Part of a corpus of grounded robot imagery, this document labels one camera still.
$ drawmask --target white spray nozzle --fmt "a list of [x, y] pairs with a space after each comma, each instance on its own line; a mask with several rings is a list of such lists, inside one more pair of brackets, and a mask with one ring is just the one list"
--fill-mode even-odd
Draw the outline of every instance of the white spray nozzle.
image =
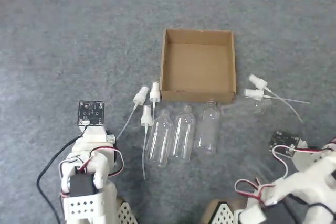
[[138, 93], [135, 95], [133, 102], [137, 105], [142, 106], [146, 100], [146, 96], [148, 94], [149, 88], [145, 85], [141, 87]]
[[160, 85], [158, 81], [152, 83], [151, 93], [149, 94], [149, 100], [151, 102], [160, 102]]
[[256, 77], [254, 74], [251, 74], [249, 77], [248, 77], [248, 80], [250, 82], [252, 82], [257, 89], [260, 89], [260, 90], [264, 90], [265, 87], [267, 86], [267, 81], [259, 78], [259, 77]]
[[145, 105], [142, 109], [141, 126], [152, 126], [152, 122], [152, 107], [150, 105]]
[[246, 97], [251, 97], [254, 100], [261, 101], [264, 97], [264, 91], [259, 89], [245, 89], [244, 95]]

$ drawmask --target perforated plastic part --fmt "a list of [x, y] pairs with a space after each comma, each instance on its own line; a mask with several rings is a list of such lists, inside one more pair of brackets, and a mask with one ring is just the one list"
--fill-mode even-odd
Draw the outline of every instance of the perforated plastic part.
[[211, 224], [234, 224], [234, 214], [230, 210], [228, 204], [222, 203], [220, 204], [214, 219]]
[[104, 214], [103, 193], [64, 199], [65, 220], [87, 219]]
[[120, 224], [138, 224], [138, 222], [136, 221], [136, 218], [132, 214], [130, 205], [128, 205], [128, 203], [126, 202], [121, 204], [118, 210], [118, 218], [119, 218]]

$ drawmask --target black cable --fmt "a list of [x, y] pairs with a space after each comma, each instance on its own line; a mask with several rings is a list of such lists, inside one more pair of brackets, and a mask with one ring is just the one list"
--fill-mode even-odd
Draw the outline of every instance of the black cable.
[[42, 191], [41, 189], [41, 186], [40, 186], [40, 181], [41, 181], [41, 178], [43, 177], [43, 175], [46, 173], [46, 171], [49, 169], [49, 167], [52, 165], [52, 163], [55, 161], [55, 159], [59, 156], [59, 154], [61, 154], [68, 146], [70, 146], [71, 144], [73, 144], [77, 139], [81, 138], [84, 134], [86, 130], [86, 127], [85, 129], [83, 130], [83, 132], [75, 137], [74, 139], [70, 140], [68, 143], [66, 143], [52, 158], [51, 160], [49, 161], [49, 163], [46, 165], [46, 167], [44, 167], [44, 169], [42, 170], [42, 172], [38, 175], [37, 177], [37, 180], [36, 180], [36, 187], [37, 187], [37, 190], [38, 192], [41, 194], [41, 196], [43, 197], [43, 199], [46, 201], [46, 203], [49, 205], [49, 207], [51, 208], [51, 210], [53, 211], [54, 215], [55, 215], [55, 218], [56, 218], [56, 221], [58, 224], [61, 224], [61, 221], [60, 221], [60, 218], [57, 214], [57, 211], [55, 209], [55, 207], [53, 206], [53, 204], [50, 202], [50, 200], [48, 199], [48, 197], [45, 195], [45, 193]]
[[327, 207], [325, 204], [323, 203], [313, 203], [313, 204], [310, 204], [308, 206], [308, 208], [311, 208], [311, 207], [323, 207], [325, 210], [327, 210], [331, 215], [335, 215], [334, 212], [329, 208]]

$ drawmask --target black circuit board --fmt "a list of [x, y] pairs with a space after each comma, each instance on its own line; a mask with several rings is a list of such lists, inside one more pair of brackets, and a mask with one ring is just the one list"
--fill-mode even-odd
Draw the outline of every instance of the black circuit board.
[[104, 101], [79, 101], [78, 126], [103, 126]]
[[[288, 147], [297, 148], [300, 140], [301, 138], [299, 135], [290, 134], [284, 131], [275, 131], [269, 142], [268, 148], [270, 151], [272, 151], [273, 147], [276, 145], [286, 145]], [[287, 148], [277, 148], [275, 149], [275, 152], [286, 157], [294, 156], [294, 151]]]

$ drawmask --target brown cardboard tray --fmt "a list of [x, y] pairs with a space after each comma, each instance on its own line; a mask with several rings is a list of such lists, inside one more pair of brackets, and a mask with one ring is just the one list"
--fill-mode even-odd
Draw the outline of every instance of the brown cardboard tray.
[[164, 101], [230, 103], [236, 93], [232, 31], [166, 29], [161, 58]]

